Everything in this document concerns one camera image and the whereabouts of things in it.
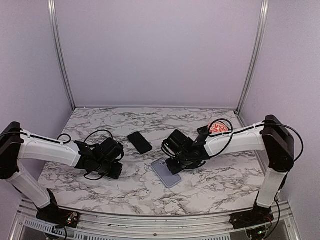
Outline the lavender phone case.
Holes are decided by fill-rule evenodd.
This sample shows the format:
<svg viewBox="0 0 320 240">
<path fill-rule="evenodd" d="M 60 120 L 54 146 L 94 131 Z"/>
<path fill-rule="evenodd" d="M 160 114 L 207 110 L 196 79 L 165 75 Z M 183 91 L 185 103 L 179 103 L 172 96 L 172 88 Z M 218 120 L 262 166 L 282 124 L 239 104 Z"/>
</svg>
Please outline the lavender phone case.
<svg viewBox="0 0 320 240">
<path fill-rule="evenodd" d="M 179 174 L 172 174 L 167 166 L 166 160 L 160 158 L 151 163 L 151 168 L 168 189 L 176 186 L 182 181 Z"/>
</svg>

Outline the black phone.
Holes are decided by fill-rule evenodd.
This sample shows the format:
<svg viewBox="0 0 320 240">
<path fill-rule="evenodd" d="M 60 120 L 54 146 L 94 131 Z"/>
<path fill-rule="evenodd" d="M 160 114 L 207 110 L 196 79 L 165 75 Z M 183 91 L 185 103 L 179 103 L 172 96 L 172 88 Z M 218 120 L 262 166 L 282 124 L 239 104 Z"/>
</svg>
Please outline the black phone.
<svg viewBox="0 0 320 240">
<path fill-rule="evenodd" d="M 138 131 L 128 135 L 127 139 L 141 155 L 150 152 L 153 149 L 152 145 Z"/>
</svg>

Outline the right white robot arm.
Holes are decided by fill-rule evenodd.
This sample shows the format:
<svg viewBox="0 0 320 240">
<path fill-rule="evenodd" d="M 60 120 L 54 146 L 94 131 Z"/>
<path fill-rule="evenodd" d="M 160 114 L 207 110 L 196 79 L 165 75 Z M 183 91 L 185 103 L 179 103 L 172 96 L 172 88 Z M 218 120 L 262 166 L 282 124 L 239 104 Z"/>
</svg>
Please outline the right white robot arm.
<svg viewBox="0 0 320 240">
<path fill-rule="evenodd" d="M 175 130 L 162 142 L 161 148 L 169 156 L 166 165 L 173 175 L 202 166 L 218 156 L 257 152 L 261 166 L 265 168 L 265 177 L 255 200 L 256 206 L 248 212 L 247 219 L 258 224 L 267 216 L 267 209 L 295 164 L 295 140 L 291 132 L 291 128 L 270 114 L 247 127 L 202 132 L 195 140 Z"/>
</svg>

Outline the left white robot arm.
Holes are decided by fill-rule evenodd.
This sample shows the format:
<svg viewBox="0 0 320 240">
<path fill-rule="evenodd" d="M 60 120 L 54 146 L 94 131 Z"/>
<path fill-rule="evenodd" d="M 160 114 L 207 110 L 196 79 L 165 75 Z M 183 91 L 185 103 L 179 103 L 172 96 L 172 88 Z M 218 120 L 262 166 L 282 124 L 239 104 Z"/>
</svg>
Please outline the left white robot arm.
<svg viewBox="0 0 320 240">
<path fill-rule="evenodd" d="M 39 211 L 53 223 L 63 219 L 53 193 L 44 189 L 25 169 L 23 159 L 63 164 L 117 180 L 124 147 L 112 137 L 102 143 L 88 145 L 78 140 L 61 141 L 23 130 L 19 122 L 11 122 L 0 135 L 0 178 L 28 197 Z"/>
</svg>

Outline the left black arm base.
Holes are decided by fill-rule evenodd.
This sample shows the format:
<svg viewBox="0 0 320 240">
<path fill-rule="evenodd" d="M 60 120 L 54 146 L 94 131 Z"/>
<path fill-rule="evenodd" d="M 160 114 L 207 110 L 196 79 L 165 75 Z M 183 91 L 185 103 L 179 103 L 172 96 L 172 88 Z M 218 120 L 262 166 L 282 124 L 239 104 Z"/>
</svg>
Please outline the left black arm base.
<svg viewBox="0 0 320 240">
<path fill-rule="evenodd" d="M 50 203 L 44 208 L 36 207 L 36 218 L 62 227 L 76 228 L 79 222 L 80 213 L 60 208 L 53 192 L 49 189 L 47 189 L 47 191 Z"/>
</svg>

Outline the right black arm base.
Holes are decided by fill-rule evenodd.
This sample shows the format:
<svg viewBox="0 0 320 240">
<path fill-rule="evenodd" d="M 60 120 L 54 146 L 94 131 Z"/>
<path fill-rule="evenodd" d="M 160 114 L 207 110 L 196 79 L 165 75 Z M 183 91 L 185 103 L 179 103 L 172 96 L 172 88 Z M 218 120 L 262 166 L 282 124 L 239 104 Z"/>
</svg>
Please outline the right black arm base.
<svg viewBox="0 0 320 240">
<path fill-rule="evenodd" d="M 251 210 L 232 213 L 229 223 L 233 226 L 234 230 L 237 230 L 271 223 L 273 220 L 274 216 L 271 207 L 265 208 L 258 206 L 255 201 Z"/>
</svg>

